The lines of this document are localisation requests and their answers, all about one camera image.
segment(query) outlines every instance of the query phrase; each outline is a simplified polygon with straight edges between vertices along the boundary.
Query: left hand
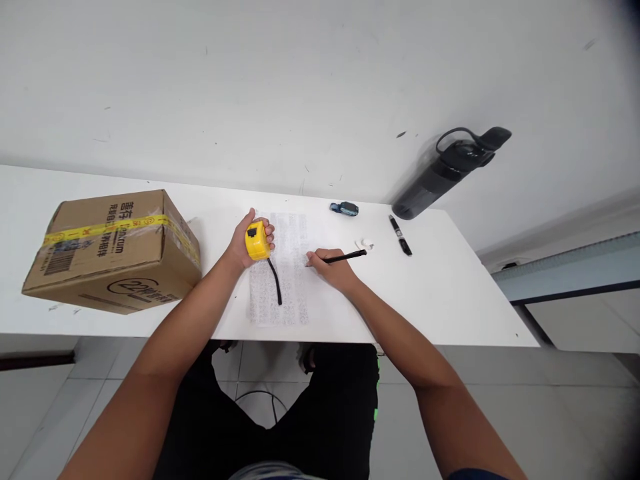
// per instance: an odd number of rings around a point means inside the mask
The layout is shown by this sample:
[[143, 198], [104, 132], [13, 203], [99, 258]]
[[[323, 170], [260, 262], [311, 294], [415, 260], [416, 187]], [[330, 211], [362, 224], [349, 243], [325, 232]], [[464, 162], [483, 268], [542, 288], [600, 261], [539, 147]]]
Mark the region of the left hand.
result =
[[254, 217], [255, 210], [252, 208], [249, 210], [249, 213], [246, 214], [242, 220], [240, 220], [240, 223], [235, 228], [233, 236], [231, 238], [231, 242], [229, 243], [229, 246], [227, 247], [227, 250], [225, 252], [225, 255], [228, 256], [228, 258], [239, 262], [240, 265], [242, 265], [242, 268], [245, 269], [249, 268], [255, 263], [247, 253], [247, 246], [245, 245], [245, 234], [250, 224], [255, 221], [262, 220], [262, 223], [265, 226], [265, 232], [267, 234], [267, 242], [269, 242], [269, 247], [271, 248], [271, 250], [275, 248], [275, 245], [273, 244], [273, 231], [275, 230], [275, 227], [273, 225], [270, 225], [269, 220], [267, 220], [266, 218], [260, 217], [254, 220]]

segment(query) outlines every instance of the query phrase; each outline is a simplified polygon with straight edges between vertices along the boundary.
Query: black pen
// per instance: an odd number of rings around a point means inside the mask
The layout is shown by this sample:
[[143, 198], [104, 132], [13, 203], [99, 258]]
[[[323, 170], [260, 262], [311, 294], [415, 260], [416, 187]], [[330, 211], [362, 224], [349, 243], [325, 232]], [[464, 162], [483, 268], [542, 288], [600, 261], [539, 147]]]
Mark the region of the black pen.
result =
[[400, 246], [402, 247], [402, 251], [406, 253], [408, 256], [412, 256], [411, 249], [409, 248], [409, 244], [402, 236], [402, 232], [400, 231], [400, 227], [398, 227], [398, 222], [395, 221], [392, 215], [389, 216], [389, 220], [391, 220], [391, 226], [395, 230], [395, 234], [398, 236], [398, 242], [400, 242]]
[[348, 253], [346, 255], [340, 255], [339, 257], [332, 257], [330, 259], [323, 259], [323, 261], [325, 263], [333, 263], [335, 261], [348, 260], [350, 258], [356, 258], [356, 257], [360, 257], [360, 256], [366, 255], [366, 254], [367, 254], [366, 250], [358, 250], [358, 251], [355, 251], [355, 252]]

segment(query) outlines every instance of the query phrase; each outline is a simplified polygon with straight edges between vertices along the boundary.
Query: yellow packing tape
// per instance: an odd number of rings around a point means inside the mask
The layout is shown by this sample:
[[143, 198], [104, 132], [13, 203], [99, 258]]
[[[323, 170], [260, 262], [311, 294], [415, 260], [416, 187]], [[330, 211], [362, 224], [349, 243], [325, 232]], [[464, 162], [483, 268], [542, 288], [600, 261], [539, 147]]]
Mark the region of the yellow packing tape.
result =
[[168, 226], [171, 231], [176, 234], [182, 246], [189, 252], [198, 267], [200, 267], [198, 252], [193, 248], [193, 245], [182, 230], [166, 215], [149, 215], [148, 217], [140, 217], [136, 219], [118, 220], [116, 222], [112, 222], [110, 225], [102, 223], [100, 225], [90, 225], [88, 227], [48, 233], [45, 235], [45, 240], [42, 242], [42, 246], [46, 247], [52, 243], [94, 237], [102, 235], [103, 233], [120, 230], [120, 228], [132, 230], [142, 227], [156, 227], [160, 225]]

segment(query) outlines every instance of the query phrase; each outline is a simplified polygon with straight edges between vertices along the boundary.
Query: black shorts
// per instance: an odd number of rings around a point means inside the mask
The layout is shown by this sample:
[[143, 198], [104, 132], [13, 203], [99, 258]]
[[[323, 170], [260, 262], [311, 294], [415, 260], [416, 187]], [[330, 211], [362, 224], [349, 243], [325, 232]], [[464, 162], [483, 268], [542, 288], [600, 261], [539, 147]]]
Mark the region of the black shorts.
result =
[[324, 479], [369, 478], [378, 362], [369, 344], [320, 343], [309, 386], [270, 428], [224, 394], [210, 341], [178, 390], [154, 480], [228, 479], [260, 461], [288, 462]]

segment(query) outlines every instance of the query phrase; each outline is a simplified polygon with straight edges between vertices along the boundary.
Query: black water bottle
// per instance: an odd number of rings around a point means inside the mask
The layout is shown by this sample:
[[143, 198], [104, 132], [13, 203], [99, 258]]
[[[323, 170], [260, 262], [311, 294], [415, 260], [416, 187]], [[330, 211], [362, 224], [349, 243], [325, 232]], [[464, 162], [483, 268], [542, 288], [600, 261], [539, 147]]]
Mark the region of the black water bottle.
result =
[[[467, 132], [472, 140], [456, 140], [444, 151], [438, 144], [450, 133]], [[501, 127], [489, 129], [478, 137], [471, 130], [456, 128], [446, 132], [435, 144], [439, 156], [404, 190], [393, 204], [393, 212], [403, 220], [411, 220], [451, 190], [478, 167], [484, 167], [495, 151], [509, 140], [511, 132]]]

